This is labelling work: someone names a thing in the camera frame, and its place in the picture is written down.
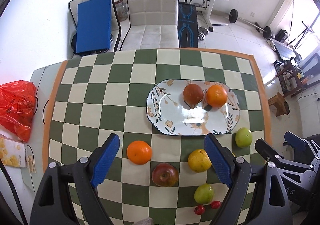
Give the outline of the green apple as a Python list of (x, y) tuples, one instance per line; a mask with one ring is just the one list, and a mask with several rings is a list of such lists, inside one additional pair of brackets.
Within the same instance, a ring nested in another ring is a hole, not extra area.
[(235, 136), (235, 142), (239, 148), (249, 147), (252, 143), (252, 140), (253, 135), (250, 129), (242, 127), (237, 131)]
[(212, 202), (214, 198), (214, 190), (210, 184), (203, 184), (199, 186), (194, 193), (194, 200), (198, 204), (207, 205)]

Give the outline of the cherry tomato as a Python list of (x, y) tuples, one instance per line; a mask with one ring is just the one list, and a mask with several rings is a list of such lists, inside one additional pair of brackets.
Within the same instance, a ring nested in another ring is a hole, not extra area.
[(196, 214), (196, 215), (202, 215), (202, 214), (204, 214), (204, 212), (205, 212), (205, 207), (204, 207), (204, 205), (198, 205), (195, 209), (194, 209), (194, 213)]
[(210, 207), (212, 209), (219, 209), (221, 206), (221, 202), (220, 201), (213, 201), (211, 204), (210, 204)]

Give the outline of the yellow lemon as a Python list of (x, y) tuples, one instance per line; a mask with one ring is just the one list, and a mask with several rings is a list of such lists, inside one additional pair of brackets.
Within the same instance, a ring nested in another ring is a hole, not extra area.
[(192, 171), (200, 173), (207, 171), (212, 166), (212, 163), (204, 149), (197, 149), (190, 153), (188, 165)]

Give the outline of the red apple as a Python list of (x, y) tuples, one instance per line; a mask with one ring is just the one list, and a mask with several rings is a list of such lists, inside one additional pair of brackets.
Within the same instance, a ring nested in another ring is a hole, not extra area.
[(169, 163), (159, 163), (151, 174), (153, 183), (160, 187), (173, 187), (179, 179), (178, 170)]

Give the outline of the dark red orange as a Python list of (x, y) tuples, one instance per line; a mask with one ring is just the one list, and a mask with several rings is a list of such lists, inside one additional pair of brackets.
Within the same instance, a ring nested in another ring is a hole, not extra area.
[(197, 84), (189, 84), (183, 90), (183, 100), (187, 104), (198, 104), (203, 98), (203, 90)]

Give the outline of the small wooden stool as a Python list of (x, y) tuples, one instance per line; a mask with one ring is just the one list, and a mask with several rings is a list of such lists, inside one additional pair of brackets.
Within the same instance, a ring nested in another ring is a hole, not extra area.
[(268, 105), (276, 108), (276, 117), (290, 113), (289, 104), (279, 92), (268, 100)]

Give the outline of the snack box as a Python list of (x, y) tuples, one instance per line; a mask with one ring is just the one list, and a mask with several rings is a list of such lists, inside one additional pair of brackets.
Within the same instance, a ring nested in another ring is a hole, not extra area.
[(1, 135), (0, 159), (4, 165), (17, 168), (26, 168), (27, 161), (25, 144)]

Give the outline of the dark wooden chair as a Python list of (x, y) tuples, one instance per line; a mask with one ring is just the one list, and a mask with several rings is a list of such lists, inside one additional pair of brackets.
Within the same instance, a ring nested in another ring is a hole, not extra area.
[[(319, 54), (315, 53), (311, 58), (305, 62), (302, 66), (297, 63), (293, 63), (292, 60), (286, 60), (283, 62), (275, 61), (273, 66), (276, 70), (276, 79), (279, 79), (280, 86), (283, 93), (283, 98), (291, 96), (292, 98), (307, 90), (308, 88), (319, 85), (319, 80), (312, 81), (314, 77), (319, 77)], [(304, 72), (303, 70), (313, 60), (316, 60), (316, 64), (309, 70)], [(286, 80), (293, 79), (296, 82), (296, 86), (293, 89), (289, 89)]]

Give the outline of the red plastic bag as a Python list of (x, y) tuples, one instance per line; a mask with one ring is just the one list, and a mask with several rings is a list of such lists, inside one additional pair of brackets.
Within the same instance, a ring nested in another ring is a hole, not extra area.
[(28, 142), (36, 104), (36, 86), (32, 82), (18, 80), (2, 84), (0, 91), (1, 125), (20, 141)]

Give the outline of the floral oval plate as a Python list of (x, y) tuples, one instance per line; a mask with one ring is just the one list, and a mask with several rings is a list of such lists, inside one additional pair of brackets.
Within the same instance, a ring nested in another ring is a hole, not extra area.
[[(183, 100), (183, 90), (197, 84), (204, 98), (195, 105)], [(206, 93), (210, 86), (220, 85), (227, 92), (227, 103), (222, 107), (210, 106)], [(230, 133), (240, 120), (240, 104), (236, 94), (220, 82), (167, 79), (155, 85), (146, 99), (146, 115), (161, 133), (170, 136), (200, 136)]]

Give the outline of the floor barbell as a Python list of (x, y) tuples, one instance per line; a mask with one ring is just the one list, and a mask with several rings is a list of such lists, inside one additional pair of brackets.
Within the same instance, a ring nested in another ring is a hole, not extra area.
[(273, 38), (273, 32), (269, 26), (261, 27), (258, 23), (252, 23), (252, 22), (247, 21), (243, 18), (240, 18), (239, 13), (236, 9), (232, 9), (230, 11), (228, 19), (229, 19), (230, 23), (236, 23), (238, 20), (240, 20), (248, 25), (251, 25), (257, 31), (260, 31), (262, 33), (264, 39), (266, 39), (266, 40)]

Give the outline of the black blue weight bench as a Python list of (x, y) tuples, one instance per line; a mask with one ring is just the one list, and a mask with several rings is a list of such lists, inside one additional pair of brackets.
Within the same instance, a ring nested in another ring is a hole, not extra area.
[(194, 5), (179, 3), (177, 33), (180, 48), (198, 48), (197, 12)]

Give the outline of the white padded chair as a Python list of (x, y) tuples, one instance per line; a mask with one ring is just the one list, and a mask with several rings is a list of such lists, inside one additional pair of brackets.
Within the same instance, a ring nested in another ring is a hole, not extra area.
[(179, 0), (127, 0), (129, 30), (122, 51), (179, 48)]

